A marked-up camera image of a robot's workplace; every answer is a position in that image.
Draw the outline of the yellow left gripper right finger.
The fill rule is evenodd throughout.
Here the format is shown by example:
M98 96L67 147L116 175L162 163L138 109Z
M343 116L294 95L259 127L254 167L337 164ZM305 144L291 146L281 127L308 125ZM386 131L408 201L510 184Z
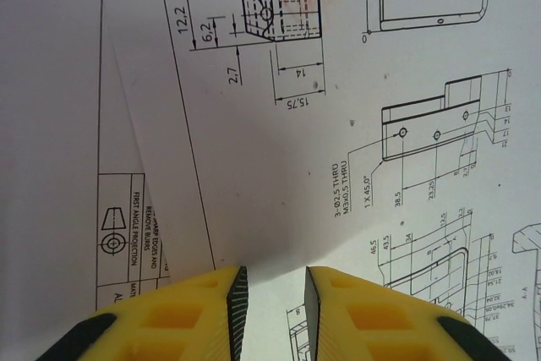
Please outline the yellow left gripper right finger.
M457 312L330 267L307 267L304 305L313 360L507 358Z

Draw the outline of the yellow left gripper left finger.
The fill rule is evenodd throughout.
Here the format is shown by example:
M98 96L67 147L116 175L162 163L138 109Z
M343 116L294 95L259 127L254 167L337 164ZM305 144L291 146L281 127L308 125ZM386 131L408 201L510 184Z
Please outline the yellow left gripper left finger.
M42 360L239 360L246 267L226 267L121 300L80 321Z

